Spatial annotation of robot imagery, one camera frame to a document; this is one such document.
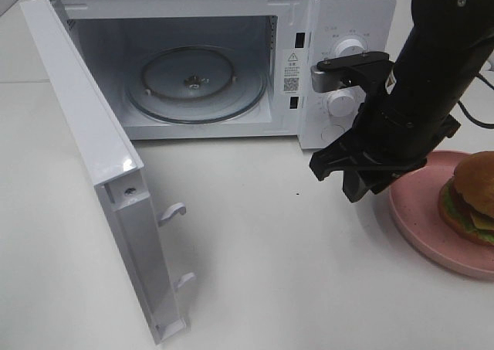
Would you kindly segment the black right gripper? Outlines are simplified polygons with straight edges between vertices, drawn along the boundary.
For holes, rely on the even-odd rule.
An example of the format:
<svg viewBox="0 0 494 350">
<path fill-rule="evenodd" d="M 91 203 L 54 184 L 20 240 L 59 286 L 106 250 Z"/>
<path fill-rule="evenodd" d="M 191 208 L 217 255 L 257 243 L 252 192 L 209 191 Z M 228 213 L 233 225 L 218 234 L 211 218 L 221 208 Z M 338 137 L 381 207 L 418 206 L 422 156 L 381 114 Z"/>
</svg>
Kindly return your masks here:
<svg viewBox="0 0 494 350">
<path fill-rule="evenodd" d="M 378 194 L 396 178 L 421 168 L 425 157 L 459 129 L 454 102 L 366 102 L 350 131 L 312 154 L 319 181 L 343 172 L 343 193 L 352 202 Z"/>
</svg>

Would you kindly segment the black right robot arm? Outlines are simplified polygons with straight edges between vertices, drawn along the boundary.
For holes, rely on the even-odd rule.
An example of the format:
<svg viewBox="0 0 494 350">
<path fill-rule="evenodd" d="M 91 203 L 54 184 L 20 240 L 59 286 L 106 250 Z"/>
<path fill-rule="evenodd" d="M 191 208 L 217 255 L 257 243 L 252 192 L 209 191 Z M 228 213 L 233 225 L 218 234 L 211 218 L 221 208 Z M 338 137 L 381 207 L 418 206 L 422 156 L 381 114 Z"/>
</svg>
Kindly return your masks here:
<svg viewBox="0 0 494 350">
<path fill-rule="evenodd" d="M 351 128 L 310 159 L 319 180 L 343 172 L 351 202 L 423 167 L 455 134 L 452 108 L 493 51 L 493 0 L 411 0 L 411 15 L 395 61 L 363 52 L 311 69 L 317 92 L 359 87 L 365 94 Z"/>
</svg>

